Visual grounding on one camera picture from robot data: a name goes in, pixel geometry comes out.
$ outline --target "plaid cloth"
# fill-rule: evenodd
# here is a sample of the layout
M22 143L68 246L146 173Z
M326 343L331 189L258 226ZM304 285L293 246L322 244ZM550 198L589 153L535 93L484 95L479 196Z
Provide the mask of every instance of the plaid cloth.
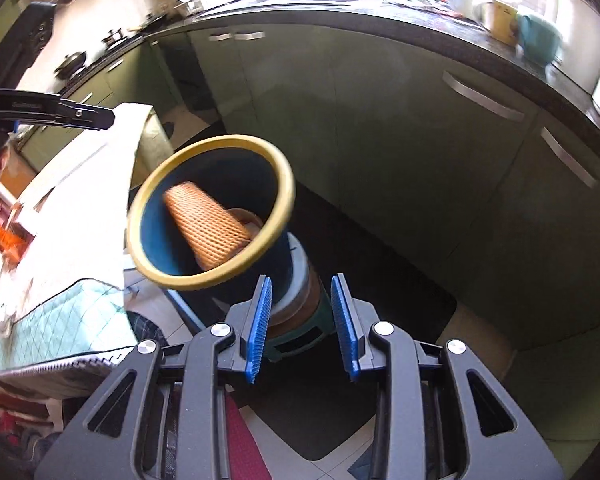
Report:
M137 312L126 311L126 316L129 319L129 324L131 325L131 330L134 331L134 335L138 341L142 341L143 339L154 339L156 340L161 348L165 346L169 346L167 343L167 338L165 338L160 327L157 326L150 319L138 314Z

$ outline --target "yellow container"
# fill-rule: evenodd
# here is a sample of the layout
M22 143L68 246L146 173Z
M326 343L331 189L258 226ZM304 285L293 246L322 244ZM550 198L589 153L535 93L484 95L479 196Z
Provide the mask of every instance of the yellow container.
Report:
M515 46L518 42L518 11L498 0L479 0L474 4L474 16L491 36Z

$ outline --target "blue gripper pad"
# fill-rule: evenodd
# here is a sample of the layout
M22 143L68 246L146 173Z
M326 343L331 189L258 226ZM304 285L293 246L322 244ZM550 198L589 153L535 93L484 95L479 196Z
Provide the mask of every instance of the blue gripper pad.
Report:
M331 308L340 343L342 363L347 373L349 373L350 379L355 381L360 376L358 341L363 334L356 334L350 312L350 308L354 307L347 301L347 294L345 294L338 276L331 279Z
M271 313L271 298L271 278L265 278L262 288L260 289L260 296L257 299L253 322L251 323L251 329L246 345L245 360L247 361L247 364L244 374L247 377L247 380L252 384L260 371L262 351L267 336L267 326L269 326L269 314Z

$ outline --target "yellow rubber ring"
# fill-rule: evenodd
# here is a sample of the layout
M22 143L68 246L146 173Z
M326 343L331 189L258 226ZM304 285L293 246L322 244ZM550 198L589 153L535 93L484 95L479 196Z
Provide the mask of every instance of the yellow rubber ring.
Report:
M207 272L191 276L165 274L154 267L144 254L144 250L142 250L140 231L144 208L154 189L171 171L192 156L219 148L243 148L261 155L269 162L278 180L278 196L271 214L251 243L224 264ZM208 288L225 282L245 271L271 247L282 233L291 216L295 197L296 184L291 166L283 153L270 142L243 135L227 135L201 140L170 156L144 181L129 210L126 227L126 247L140 273L158 286L175 290Z

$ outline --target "cabinet handle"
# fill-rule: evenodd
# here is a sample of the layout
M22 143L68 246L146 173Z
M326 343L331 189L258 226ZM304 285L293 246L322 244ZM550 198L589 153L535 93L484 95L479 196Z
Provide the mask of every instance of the cabinet handle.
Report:
M249 34L235 34L234 38L237 41L247 41L247 40L259 40L260 38L264 38L264 32L250 32Z
M525 115L522 112L514 110L513 108L507 108L473 88L463 85L449 72L444 72L442 74L442 81L448 84L453 91L480 105L482 108L487 108L488 111L493 112L500 117L508 119L509 121L516 121L517 123L521 123L525 118Z
M226 32L224 34L212 34L211 36L209 36L209 41L224 41L224 40L230 40L230 39L231 39L230 32Z
M552 136L549 130L542 128L540 136L544 139L544 142L549 145L549 148L551 148L551 151L555 153L555 156L557 156L575 176L583 181L587 187L593 188L596 186L598 181L595 179L595 177L593 177L589 171L585 170L580 163L571 156L571 153L569 153L560 145L560 143L555 139L554 136Z
M119 60L117 60L113 65L111 65L109 68L107 68L107 72L111 72L114 68L119 67L120 65L122 65L122 62L125 60L125 58L121 57Z
M85 104L85 102L87 102L87 101L88 101L89 99L91 99L92 97L93 97L93 92L89 92L89 93L87 94L87 97L85 97L85 98L84 98L82 101L80 101L78 104L81 104L81 105L83 105L83 104Z

